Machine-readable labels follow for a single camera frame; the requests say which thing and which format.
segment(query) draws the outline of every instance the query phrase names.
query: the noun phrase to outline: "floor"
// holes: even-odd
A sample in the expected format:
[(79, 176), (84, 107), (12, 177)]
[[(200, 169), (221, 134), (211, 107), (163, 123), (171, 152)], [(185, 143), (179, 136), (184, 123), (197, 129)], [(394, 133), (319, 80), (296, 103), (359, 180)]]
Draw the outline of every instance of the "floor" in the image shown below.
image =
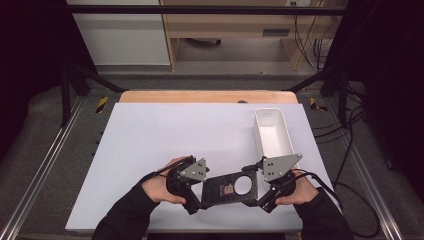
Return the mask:
[[(129, 89), (222, 90), (283, 90), (315, 72), (307, 63), (302, 65), (300, 71), (291, 71), (278, 40), (223, 39), (220, 46), (186, 40), (182, 42), (178, 56), (175, 72), (154, 66), (143, 67), (142, 72), (134, 68), (128, 71), (104, 67), (101, 72), (111, 82)], [(40, 187), (34, 193), (34, 200), (28, 205), (30, 207), (17, 221), (17, 239), (89, 239), (89, 234), (68, 232), (64, 226), (107, 125), (113, 103), (120, 96), (94, 82), (89, 84), (92, 92), (88, 97), (72, 95), (73, 103), (80, 106), (80, 112), (70, 132), (64, 135), (64, 144), (59, 147), (54, 162), (45, 172), (45, 178), (36, 179)], [(337, 96), (322, 98), (318, 91), (320, 84), (317, 82), (297, 93), (316, 136), (337, 128), (332, 111), (337, 106)], [(360, 83), (353, 82), (351, 86), (359, 92), (363, 91)], [(101, 113), (96, 113), (98, 103), (104, 96), (109, 97), (108, 102)], [(311, 107), (311, 98), (316, 101), (317, 107)], [(60, 101), (60, 89), (53, 88), (37, 95), (30, 102), (22, 131), (0, 165), (0, 226), (6, 227), (11, 217), (15, 216), (14, 211), (28, 186), (34, 176), (39, 176), (39, 167), (46, 163), (45, 157), (60, 131)], [(350, 96), (348, 108), (353, 110), (360, 106), (358, 101), (355, 96)], [(351, 153), (357, 155), (348, 155), (340, 181), (372, 201), (372, 198), (367, 197), (368, 186), (362, 181), (356, 166), (356, 158), (359, 156), (401, 236), (388, 238), (387, 233), (380, 231), (373, 239), (424, 239), (424, 206), (403, 174), (387, 167), (385, 153), (381, 151), (373, 134), (372, 123), (364, 117), (353, 125), (354, 147)], [(344, 131), (342, 129), (316, 138), (332, 180), (336, 178), (346, 152), (346, 140), (343, 137), (349, 134), (341, 137)], [(341, 185), (336, 188), (336, 192), (344, 202), (344, 214), (351, 228), (358, 233), (371, 234), (378, 224), (366, 204)], [(383, 224), (382, 229), (387, 229), (387, 226)], [(289, 233), (287, 237), (297, 239), (295, 233)]]

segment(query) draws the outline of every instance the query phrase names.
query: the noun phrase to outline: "white tabletop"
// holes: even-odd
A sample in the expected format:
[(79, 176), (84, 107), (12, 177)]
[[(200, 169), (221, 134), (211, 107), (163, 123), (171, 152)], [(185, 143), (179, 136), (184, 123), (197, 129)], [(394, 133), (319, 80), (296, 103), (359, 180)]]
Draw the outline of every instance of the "white tabletop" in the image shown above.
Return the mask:
[[(253, 125), (259, 108), (283, 111), (294, 152), (303, 155), (299, 165), (331, 186), (300, 104), (117, 103), (66, 229), (93, 231), (135, 183), (172, 158), (205, 158), (208, 177), (239, 172), (256, 163), (260, 159)], [(266, 191), (261, 183), (258, 186), (261, 197)], [(202, 184), (194, 185), (193, 191), (200, 200)], [(153, 211), (148, 231), (281, 232), (301, 227), (293, 206), (278, 206), (268, 214), (235, 203), (189, 215), (182, 206), (165, 202)]]

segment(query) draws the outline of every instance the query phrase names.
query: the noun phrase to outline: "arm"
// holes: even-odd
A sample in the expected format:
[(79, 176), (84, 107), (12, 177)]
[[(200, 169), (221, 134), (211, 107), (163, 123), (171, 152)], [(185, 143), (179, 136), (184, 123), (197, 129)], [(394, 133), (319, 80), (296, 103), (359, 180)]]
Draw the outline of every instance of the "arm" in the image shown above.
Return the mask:
[[(173, 159), (168, 165), (183, 158)], [(141, 239), (149, 226), (151, 212), (161, 201), (185, 203), (184, 198), (168, 192), (165, 177), (145, 176), (113, 205), (97, 225), (92, 239)]]
[(303, 221), (302, 239), (304, 240), (353, 240), (353, 234), (346, 219), (324, 189), (316, 189), (305, 177), (296, 181), (296, 190), (292, 195), (277, 199), (276, 204), (293, 204)]

